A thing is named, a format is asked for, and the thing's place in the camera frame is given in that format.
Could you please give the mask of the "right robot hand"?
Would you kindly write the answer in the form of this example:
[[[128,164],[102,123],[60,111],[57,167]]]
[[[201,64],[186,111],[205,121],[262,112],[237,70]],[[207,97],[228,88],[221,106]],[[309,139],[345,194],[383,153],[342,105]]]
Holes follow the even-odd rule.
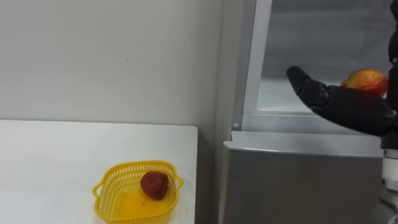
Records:
[[[344,128],[381,138],[382,149],[397,149],[397,31],[388,45],[392,68],[387,98],[353,88],[326,85],[298,66],[286,75],[301,102],[315,114]]]

